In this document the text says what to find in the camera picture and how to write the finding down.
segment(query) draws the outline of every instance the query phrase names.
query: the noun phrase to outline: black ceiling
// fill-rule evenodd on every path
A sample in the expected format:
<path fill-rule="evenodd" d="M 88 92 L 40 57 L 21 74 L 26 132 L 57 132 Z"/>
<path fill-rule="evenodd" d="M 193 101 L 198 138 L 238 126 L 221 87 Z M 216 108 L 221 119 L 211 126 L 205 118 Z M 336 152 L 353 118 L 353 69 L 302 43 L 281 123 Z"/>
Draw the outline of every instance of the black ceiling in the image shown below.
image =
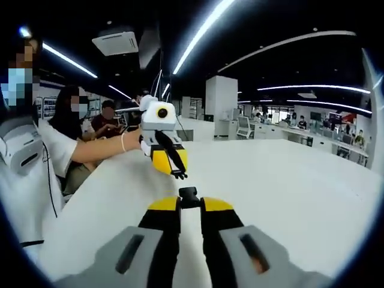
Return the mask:
<path fill-rule="evenodd" d="M 213 8 L 221 0 L 131 1 L 97 5 L 56 7 L 51 2 L 32 13 L 27 8 L 7 21 L 7 28 L 27 23 L 46 43 L 98 76 L 93 79 L 55 55 L 44 52 L 41 69 L 45 80 L 78 83 L 86 89 L 115 99 L 140 88 L 150 89 L 160 69 L 160 51 L 146 69 L 138 54 L 105 57 L 92 43 L 104 29 L 118 25 L 134 28 L 138 42 L 146 29 L 157 29 L 163 51 L 163 85 L 172 84 L 172 97 L 203 98 L 206 79 L 226 64 L 260 46 L 317 31 L 341 30 L 351 36 L 323 36 L 286 44 L 250 57 L 219 73 L 239 80 L 240 100 L 296 99 L 298 92 L 314 91 L 320 101 L 359 106 L 361 93 L 335 89 L 257 91 L 282 85 L 328 84 L 364 88 L 361 47 L 366 36 L 367 8 L 350 1 L 330 0 L 236 0 L 198 42 L 179 73 L 172 75 L 179 58 Z"/>

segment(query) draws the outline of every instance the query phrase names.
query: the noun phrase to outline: ceiling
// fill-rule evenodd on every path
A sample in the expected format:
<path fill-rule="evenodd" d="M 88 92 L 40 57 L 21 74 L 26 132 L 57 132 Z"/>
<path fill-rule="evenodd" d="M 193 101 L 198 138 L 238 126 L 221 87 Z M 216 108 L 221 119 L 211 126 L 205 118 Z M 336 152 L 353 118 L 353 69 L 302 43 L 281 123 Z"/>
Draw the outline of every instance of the ceiling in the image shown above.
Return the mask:
<path fill-rule="evenodd" d="M 94 79 L 48 52 L 43 53 L 43 78 L 76 83 L 100 95 L 126 100 L 112 85 L 133 97 L 139 89 L 150 89 L 159 72 L 162 89 L 171 83 L 173 98 L 203 98 L 205 81 L 216 75 L 238 79 L 239 100 L 303 99 L 299 92 L 314 92 L 317 101 L 360 107 L 362 94 L 341 89 L 300 88 L 258 91 L 283 85 L 341 85 L 365 87 L 361 47 L 367 43 L 360 21 L 364 8 L 350 1 L 330 0 L 236 0 L 210 27 L 195 46 L 179 73 L 172 75 L 181 55 L 220 0 L 168 0 L 121 2 L 108 7 L 76 9 L 51 7 L 32 13 L 27 8 L 7 27 L 28 24 L 44 41 L 98 76 Z M 92 43 L 99 32 L 119 25 L 134 29 L 140 45 L 148 29 L 158 31 L 161 51 L 145 69 L 137 53 L 105 57 Z M 320 31 L 352 31 L 353 36 L 322 36 L 269 49 L 218 73 L 227 64 L 260 47 Z"/>

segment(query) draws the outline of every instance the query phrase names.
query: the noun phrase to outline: woman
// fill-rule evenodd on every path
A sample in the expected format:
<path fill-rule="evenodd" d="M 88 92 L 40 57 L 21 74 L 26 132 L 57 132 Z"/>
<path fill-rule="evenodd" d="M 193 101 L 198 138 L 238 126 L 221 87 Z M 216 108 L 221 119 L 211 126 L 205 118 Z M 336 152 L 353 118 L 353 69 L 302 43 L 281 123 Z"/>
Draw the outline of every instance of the woman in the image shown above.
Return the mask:
<path fill-rule="evenodd" d="M 74 85 L 63 87 L 57 97 L 55 114 L 49 124 L 67 137 L 84 142 L 96 139 L 108 128 L 115 128 L 107 124 L 96 132 L 83 133 L 82 124 L 88 113 L 88 106 L 89 100 L 83 88 Z M 74 194 L 96 166 L 95 163 L 80 164 L 72 161 L 65 179 L 61 178 L 63 194 Z"/>

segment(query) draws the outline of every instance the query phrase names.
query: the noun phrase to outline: bracelet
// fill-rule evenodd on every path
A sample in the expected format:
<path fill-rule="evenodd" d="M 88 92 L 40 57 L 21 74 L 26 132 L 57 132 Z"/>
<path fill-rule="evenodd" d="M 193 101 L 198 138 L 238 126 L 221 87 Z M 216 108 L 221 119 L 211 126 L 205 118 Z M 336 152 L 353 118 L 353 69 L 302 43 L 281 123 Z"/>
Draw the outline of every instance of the bracelet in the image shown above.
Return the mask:
<path fill-rule="evenodd" d="M 121 134 L 121 146 L 122 146 L 122 149 L 124 150 L 124 152 L 126 152 L 127 150 L 125 150 L 125 147 L 124 147 L 124 133 Z"/>

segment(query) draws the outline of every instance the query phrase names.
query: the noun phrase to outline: black strap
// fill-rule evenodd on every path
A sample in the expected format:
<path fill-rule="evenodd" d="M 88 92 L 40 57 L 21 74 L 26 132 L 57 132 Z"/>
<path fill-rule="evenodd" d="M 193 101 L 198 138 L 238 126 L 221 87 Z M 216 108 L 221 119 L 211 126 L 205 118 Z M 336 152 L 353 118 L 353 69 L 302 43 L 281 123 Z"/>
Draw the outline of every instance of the black strap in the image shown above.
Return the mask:
<path fill-rule="evenodd" d="M 23 243 L 21 243 L 21 246 L 22 246 L 23 248 L 25 248 L 25 247 L 33 246 L 33 245 L 40 245 L 40 244 L 42 244 L 42 243 L 44 243 L 44 240 L 27 241 L 27 242 L 23 242 Z"/>

